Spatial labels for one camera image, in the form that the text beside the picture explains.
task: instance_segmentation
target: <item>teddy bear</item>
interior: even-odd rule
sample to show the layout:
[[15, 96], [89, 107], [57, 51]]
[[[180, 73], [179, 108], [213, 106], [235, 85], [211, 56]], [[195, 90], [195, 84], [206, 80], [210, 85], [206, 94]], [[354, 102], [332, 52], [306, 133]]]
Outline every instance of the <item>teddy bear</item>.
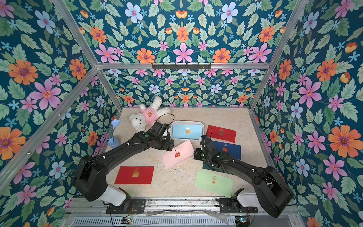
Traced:
[[158, 108], [161, 106], [162, 99], [156, 96], [154, 102], [146, 108], [144, 104], [140, 104], [141, 113], [132, 114], [129, 119], [132, 126], [139, 132], [145, 131], [147, 125], [153, 125], [155, 121], [163, 114], [170, 113], [169, 107], [164, 107], [160, 110]]

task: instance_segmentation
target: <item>red envelope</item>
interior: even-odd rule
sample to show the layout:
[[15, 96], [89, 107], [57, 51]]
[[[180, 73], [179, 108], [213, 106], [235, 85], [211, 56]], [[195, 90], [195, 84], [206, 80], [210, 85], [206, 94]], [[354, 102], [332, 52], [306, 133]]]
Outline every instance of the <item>red envelope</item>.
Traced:
[[120, 166], [116, 185], [149, 185], [154, 174], [153, 166]]
[[211, 138], [222, 139], [226, 141], [230, 141], [232, 143], [236, 142], [236, 131], [230, 129], [224, 129], [212, 125], [208, 125], [206, 135]]

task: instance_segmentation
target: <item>light green envelope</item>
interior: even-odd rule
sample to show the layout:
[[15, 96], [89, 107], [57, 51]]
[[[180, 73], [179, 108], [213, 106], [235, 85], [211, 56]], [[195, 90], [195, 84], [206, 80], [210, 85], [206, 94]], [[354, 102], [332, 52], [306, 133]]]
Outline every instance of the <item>light green envelope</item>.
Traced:
[[231, 198], [233, 179], [200, 169], [194, 187], [211, 191], [220, 196]]

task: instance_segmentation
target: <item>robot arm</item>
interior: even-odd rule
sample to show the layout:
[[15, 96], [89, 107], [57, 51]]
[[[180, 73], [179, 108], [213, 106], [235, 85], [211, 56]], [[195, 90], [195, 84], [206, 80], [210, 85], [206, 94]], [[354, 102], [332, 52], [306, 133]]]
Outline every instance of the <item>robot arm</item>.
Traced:
[[194, 159], [247, 181], [253, 186], [261, 207], [272, 217], [277, 218], [292, 199], [292, 192], [272, 166], [255, 167], [226, 152], [219, 152], [206, 135], [202, 136], [200, 145], [201, 149], [194, 152]]

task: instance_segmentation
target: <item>metal grille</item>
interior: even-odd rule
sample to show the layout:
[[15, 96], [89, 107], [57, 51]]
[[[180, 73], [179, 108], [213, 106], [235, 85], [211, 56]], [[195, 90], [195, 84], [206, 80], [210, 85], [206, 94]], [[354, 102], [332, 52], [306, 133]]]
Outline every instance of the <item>metal grille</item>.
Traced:
[[[112, 217], [114, 226], [124, 226], [120, 224], [122, 217]], [[234, 217], [227, 219], [229, 225], [234, 224]], [[222, 221], [213, 217], [132, 217], [131, 224], [128, 226], [189, 226], [189, 225], [208, 225], [208, 226], [227, 226]], [[77, 217], [72, 227], [77, 226], [112, 226], [110, 217]]]

